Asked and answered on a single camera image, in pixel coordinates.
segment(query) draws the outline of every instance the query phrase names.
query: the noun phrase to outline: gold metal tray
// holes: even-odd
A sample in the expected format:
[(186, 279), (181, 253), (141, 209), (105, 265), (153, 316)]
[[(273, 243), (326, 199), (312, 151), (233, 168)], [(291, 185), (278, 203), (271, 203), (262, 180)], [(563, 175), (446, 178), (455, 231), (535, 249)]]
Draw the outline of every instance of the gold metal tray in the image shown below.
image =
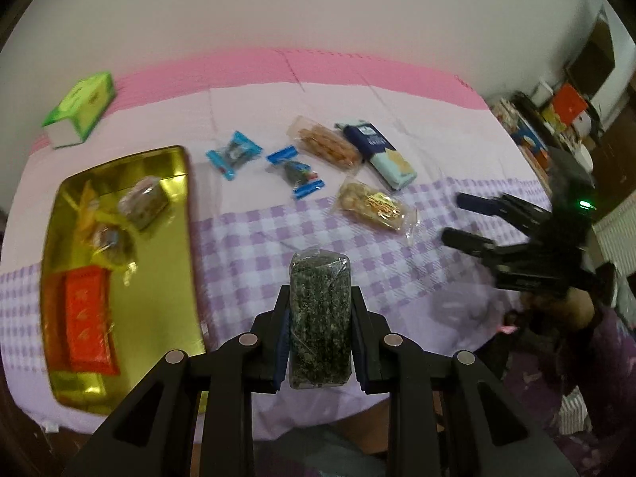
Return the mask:
[[(170, 205), (136, 238), (137, 270), (125, 281), (110, 273), (108, 310), (120, 374), (72, 372), (56, 353), (66, 345), (64, 271), (91, 264), (74, 239), (77, 208), (90, 180), (100, 199), (117, 200), (137, 181), (157, 176)], [(188, 155), (167, 147), (116, 159), (69, 177), (60, 185), (48, 224), (40, 303), (48, 375), (55, 399), (66, 406), (109, 414), (169, 350), (205, 351), (196, 308), (190, 255)]]

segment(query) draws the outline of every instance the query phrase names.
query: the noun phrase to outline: green tissue box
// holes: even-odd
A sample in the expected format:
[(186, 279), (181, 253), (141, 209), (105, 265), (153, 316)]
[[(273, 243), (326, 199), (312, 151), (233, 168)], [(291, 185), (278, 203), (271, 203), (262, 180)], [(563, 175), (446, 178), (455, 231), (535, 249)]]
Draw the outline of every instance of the green tissue box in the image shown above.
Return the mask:
[(53, 148), (83, 143), (114, 97), (112, 76), (108, 72), (75, 84), (42, 124)]

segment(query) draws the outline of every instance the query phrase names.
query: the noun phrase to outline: table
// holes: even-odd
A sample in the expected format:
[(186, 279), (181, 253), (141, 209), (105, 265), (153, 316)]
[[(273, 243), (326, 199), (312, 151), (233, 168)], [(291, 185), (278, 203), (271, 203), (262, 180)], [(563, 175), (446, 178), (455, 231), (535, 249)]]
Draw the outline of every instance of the table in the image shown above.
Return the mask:
[[(548, 200), (536, 176), (485, 102), (453, 75), (355, 54), (251, 49), (216, 52), (117, 77), (118, 96), (83, 145), (54, 151), (34, 145), (9, 215), (0, 264), (0, 348), (14, 400), (40, 424), (93, 432), (103, 417), (58, 404), (50, 391), (39, 326), (39, 262), (50, 208), (68, 176), (123, 155), (184, 145), (195, 181), (195, 266), (200, 313), (219, 344), (271, 309), (288, 281), (295, 250), (320, 245), (346, 253), (353, 283), (392, 330), (425, 350), (476, 349), (494, 334), (516, 295), (493, 289), (473, 259), (445, 248), (443, 226), (500, 243), (524, 236), (502, 220), (454, 207), (465, 191), (508, 192)], [(241, 130), (271, 152), (285, 146), (297, 115), (326, 125), (371, 121), (418, 172), (400, 198), (418, 208), (413, 245), (330, 213), (345, 174), (314, 167), (326, 187), (294, 203), (289, 187), (265, 172), (264, 159), (220, 177), (205, 152)], [(379, 185), (364, 167), (358, 178)], [(253, 398), (255, 439), (332, 422), (384, 396), (365, 396), (352, 377), (343, 387)]]

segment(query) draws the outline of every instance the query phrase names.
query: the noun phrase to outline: blue candy wrapper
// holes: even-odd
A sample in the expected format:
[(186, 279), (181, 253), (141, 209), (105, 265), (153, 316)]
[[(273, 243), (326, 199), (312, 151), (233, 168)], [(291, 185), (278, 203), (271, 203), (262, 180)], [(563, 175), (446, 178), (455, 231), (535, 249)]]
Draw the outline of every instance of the blue candy wrapper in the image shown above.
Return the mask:
[(295, 160), (297, 155), (297, 149), (290, 145), (268, 155), (267, 161), (275, 167), (281, 167), (285, 179), (294, 189), (294, 199), (299, 200), (322, 188), (324, 181), (318, 177), (310, 165)]
[(369, 161), (393, 190), (400, 190), (417, 177), (408, 161), (369, 122), (336, 124), (345, 138), (354, 144), (362, 157)]
[(221, 171), (224, 178), (231, 181), (236, 176), (235, 170), (238, 167), (254, 159), (261, 152), (263, 152), (262, 148), (243, 133), (236, 131), (226, 147), (218, 151), (207, 151), (206, 156)]

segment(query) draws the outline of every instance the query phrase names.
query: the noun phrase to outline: orange box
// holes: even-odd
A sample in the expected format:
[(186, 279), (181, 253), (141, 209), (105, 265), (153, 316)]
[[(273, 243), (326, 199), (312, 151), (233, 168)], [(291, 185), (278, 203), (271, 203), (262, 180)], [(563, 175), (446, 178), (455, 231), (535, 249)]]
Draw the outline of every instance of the orange box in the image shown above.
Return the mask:
[(556, 92), (551, 104), (565, 127), (572, 125), (574, 119), (588, 108), (583, 97), (567, 82)]
[(109, 333), (110, 271), (81, 267), (66, 274), (66, 338), (73, 371), (119, 374)]

